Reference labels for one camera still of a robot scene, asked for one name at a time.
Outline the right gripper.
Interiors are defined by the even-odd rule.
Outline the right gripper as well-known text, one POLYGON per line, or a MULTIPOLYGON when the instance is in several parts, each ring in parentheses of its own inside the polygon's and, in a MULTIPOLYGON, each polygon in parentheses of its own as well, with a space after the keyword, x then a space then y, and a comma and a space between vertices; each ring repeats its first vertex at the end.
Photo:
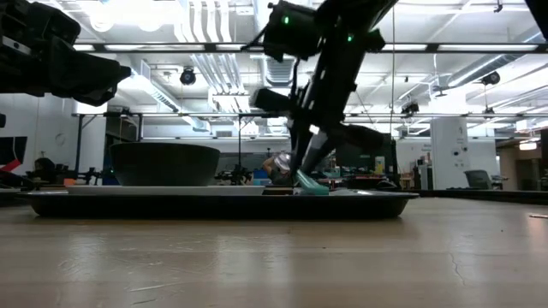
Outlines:
POLYGON ((309 175, 316 166, 343 143, 360 145, 363 141, 377 143, 382 133, 371 128, 345 125, 344 109, 364 59, 363 51, 322 52, 312 78, 298 92, 284 96, 269 88, 260 88, 253 95, 253 104, 269 113, 285 114, 290 120, 290 174, 298 169, 309 175), (309 127, 319 129, 311 138, 309 127))

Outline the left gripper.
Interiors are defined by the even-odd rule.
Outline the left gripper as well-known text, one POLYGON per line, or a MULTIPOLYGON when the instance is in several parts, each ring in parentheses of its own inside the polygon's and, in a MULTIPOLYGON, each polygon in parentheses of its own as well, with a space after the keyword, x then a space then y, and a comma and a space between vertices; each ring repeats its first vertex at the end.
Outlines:
POLYGON ((80 24, 61 10, 0 0, 0 93, 51 93, 98 107, 131 76, 118 61, 77 51, 80 24))

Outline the teal-handled fork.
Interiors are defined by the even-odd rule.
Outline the teal-handled fork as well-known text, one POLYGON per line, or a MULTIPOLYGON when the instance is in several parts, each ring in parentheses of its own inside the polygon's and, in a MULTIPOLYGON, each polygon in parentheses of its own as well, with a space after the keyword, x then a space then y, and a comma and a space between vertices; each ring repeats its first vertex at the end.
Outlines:
POLYGON ((306 175, 302 170, 296 171, 295 179, 301 186, 301 189, 305 194, 316 196, 328 196, 330 189, 328 187, 320 185, 310 176, 306 175))

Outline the black bowl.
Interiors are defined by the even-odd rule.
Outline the black bowl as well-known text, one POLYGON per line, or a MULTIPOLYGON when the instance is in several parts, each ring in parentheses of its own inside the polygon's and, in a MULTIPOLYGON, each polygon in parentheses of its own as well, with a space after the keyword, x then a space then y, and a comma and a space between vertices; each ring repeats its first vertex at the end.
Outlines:
POLYGON ((213 180, 220 151, 204 145, 133 142, 110 147, 114 176, 129 187, 203 187, 213 180))

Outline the white round plate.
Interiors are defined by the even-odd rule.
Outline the white round plate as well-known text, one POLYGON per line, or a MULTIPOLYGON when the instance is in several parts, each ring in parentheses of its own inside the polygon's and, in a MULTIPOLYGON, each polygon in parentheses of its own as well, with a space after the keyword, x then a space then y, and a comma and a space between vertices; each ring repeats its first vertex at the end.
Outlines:
POLYGON ((154 196, 261 196, 265 186, 206 186, 206 187, 128 187, 70 186, 69 194, 78 195, 154 195, 154 196))

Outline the black plastic tray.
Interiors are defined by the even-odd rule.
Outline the black plastic tray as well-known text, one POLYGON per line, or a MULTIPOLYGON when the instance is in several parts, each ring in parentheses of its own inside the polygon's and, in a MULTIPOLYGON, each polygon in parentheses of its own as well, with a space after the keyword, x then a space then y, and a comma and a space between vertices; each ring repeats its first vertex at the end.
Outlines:
POLYGON ((332 195, 19 195, 48 217, 204 220, 371 220, 400 216, 417 193, 337 191, 332 195))

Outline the person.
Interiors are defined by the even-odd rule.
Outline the person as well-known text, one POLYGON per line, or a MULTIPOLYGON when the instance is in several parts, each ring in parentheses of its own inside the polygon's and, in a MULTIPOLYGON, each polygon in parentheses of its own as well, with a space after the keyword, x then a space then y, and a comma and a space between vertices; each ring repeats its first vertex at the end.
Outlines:
POLYGON ((281 187, 292 187, 293 178, 290 173, 290 155, 287 152, 280 152, 267 158, 262 165, 267 173, 271 184, 281 187))

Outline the black monitor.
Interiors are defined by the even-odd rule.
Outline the black monitor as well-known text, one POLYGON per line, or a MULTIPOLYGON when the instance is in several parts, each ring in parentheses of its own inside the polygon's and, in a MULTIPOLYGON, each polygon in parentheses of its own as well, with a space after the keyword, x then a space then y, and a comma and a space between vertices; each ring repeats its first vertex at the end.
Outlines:
POLYGON ((340 144, 335 151, 337 165, 374 173, 374 159, 382 156, 385 158, 385 173, 391 173, 393 171, 392 138, 387 133, 383 133, 382 136, 383 140, 377 143, 366 140, 360 145, 340 144))

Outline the black overhead light bar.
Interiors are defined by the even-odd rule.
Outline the black overhead light bar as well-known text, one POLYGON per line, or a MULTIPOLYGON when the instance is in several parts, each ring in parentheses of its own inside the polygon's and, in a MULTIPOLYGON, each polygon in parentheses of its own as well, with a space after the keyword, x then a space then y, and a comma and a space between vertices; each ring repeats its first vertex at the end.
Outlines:
MULTIPOLYGON (((89 53, 263 53, 261 45, 246 49, 239 43, 148 43, 148 44, 75 44, 74 48, 89 53)), ((542 44, 386 44, 378 53, 396 54, 548 54, 548 43, 542 44)))

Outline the white building column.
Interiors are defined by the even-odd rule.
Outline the white building column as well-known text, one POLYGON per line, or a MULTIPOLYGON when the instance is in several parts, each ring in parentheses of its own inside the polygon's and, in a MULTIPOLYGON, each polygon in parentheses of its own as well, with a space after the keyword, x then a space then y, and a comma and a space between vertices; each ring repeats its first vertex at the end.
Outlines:
POLYGON ((430 123, 432 145, 433 188, 465 187, 464 174, 470 167, 468 152, 466 95, 461 92, 445 94, 430 102, 436 116, 430 123))

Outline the grey office chair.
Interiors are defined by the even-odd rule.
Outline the grey office chair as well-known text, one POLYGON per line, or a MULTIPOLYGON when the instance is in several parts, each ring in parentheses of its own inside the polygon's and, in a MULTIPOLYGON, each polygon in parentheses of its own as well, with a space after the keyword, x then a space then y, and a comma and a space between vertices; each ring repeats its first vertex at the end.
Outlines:
POLYGON ((473 189, 491 190, 492 182, 489 174, 483 169, 468 170, 464 172, 468 186, 473 189))

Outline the black background rig frame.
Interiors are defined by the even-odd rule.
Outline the black background rig frame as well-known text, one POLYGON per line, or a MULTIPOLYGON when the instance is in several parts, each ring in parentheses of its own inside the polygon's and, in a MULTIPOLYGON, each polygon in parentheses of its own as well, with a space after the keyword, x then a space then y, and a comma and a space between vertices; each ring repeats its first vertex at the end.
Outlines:
POLYGON ((105 158, 110 161, 109 148, 113 143, 142 139, 142 113, 106 111, 73 113, 72 116, 77 119, 74 171, 78 175, 90 168, 101 172, 105 158))
POLYGON ((239 162, 243 153, 263 153, 268 157, 290 152, 289 121, 284 116, 267 113, 239 114, 236 124, 239 162))

